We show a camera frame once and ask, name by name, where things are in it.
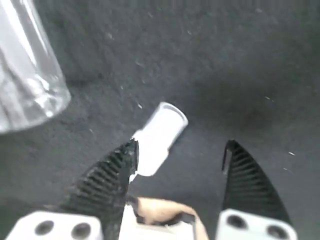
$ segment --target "dark gray carpet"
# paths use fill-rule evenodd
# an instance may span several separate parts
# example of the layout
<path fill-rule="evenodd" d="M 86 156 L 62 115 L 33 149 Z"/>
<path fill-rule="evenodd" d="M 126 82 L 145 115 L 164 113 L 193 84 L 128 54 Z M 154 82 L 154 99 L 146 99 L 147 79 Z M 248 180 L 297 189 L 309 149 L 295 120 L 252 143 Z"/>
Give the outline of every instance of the dark gray carpet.
<path fill-rule="evenodd" d="M 320 2 L 249 2 L 36 0 L 72 102 L 49 123 L 0 137 L 0 196 L 57 201 L 168 101 L 189 126 L 130 192 L 192 205 L 213 239 L 223 148 L 235 138 L 300 239 L 318 239 Z"/>

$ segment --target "transparent container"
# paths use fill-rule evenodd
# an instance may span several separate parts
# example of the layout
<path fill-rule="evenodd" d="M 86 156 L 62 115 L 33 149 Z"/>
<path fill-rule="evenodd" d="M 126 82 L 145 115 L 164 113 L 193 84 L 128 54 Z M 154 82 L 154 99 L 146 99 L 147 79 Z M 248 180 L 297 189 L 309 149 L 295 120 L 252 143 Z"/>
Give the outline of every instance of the transparent container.
<path fill-rule="evenodd" d="M 40 125 L 71 99 L 32 0 L 0 0 L 0 134 Z"/>

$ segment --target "white plastic part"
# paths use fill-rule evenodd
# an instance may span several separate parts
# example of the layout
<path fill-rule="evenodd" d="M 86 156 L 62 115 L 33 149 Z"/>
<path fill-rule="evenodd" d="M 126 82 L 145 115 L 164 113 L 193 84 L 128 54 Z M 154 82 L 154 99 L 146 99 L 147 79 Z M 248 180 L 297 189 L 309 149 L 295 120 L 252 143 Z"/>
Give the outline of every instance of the white plastic part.
<path fill-rule="evenodd" d="M 47 234 L 37 234 L 37 227 L 45 222 L 52 221 L 53 226 Z M 88 224 L 89 233 L 85 238 L 74 238 L 72 232 L 75 226 Z M 100 221 L 93 216 L 77 214 L 35 211 L 20 218 L 5 240 L 103 240 Z"/>
<path fill-rule="evenodd" d="M 132 207 L 126 205 L 118 240 L 194 240 L 194 235 L 193 225 L 182 221 L 171 226 L 139 224 Z"/>
<path fill-rule="evenodd" d="M 237 228 L 228 223 L 230 217 L 241 218 L 245 226 L 244 228 Z M 280 228 L 285 236 L 274 237 L 268 233 L 270 227 Z M 220 213 L 218 226 L 216 230 L 215 240 L 297 240 L 298 236 L 292 226 L 286 222 L 276 220 L 273 218 L 263 217 L 238 211 L 234 209 L 227 209 Z"/>
<path fill-rule="evenodd" d="M 132 136 L 139 143 L 137 174 L 146 177 L 154 175 L 187 125 L 188 119 L 181 110 L 161 102 L 145 126 Z"/>

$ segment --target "white plastic cylinder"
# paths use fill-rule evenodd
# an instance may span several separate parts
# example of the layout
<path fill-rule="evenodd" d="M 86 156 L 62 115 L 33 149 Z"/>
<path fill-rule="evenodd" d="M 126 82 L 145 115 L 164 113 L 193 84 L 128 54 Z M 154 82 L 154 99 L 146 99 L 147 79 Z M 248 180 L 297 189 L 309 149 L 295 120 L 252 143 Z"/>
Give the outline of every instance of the white plastic cylinder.
<path fill-rule="evenodd" d="M 188 125 L 185 114 L 174 105 L 161 102 L 145 126 L 135 132 L 139 143 L 137 174 L 154 175 L 169 154 L 169 149 Z"/>

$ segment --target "white debris speck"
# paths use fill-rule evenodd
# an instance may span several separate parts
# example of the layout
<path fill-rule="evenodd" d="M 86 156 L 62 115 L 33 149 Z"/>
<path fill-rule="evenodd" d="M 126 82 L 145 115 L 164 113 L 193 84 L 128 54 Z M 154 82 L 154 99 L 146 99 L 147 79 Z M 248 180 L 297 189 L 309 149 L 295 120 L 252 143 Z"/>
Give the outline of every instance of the white debris speck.
<path fill-rule="evenodd" d="M 145 65 L 143 65 L 141 62 L 139 62 L 139 61 L 135 61 L 135 64 L 137 64 L 138 66 L 140 66 L 140 67 L 142 67 L 142 68 L 144 68 L 145 67 Z"/>
<path fill-rule="evenodd" d="M 110 38 L 111 40 L 114 40 L 114 37 L 112 36 L 112 34 L 110 32 L 107 33 L 108 38 Z"/>

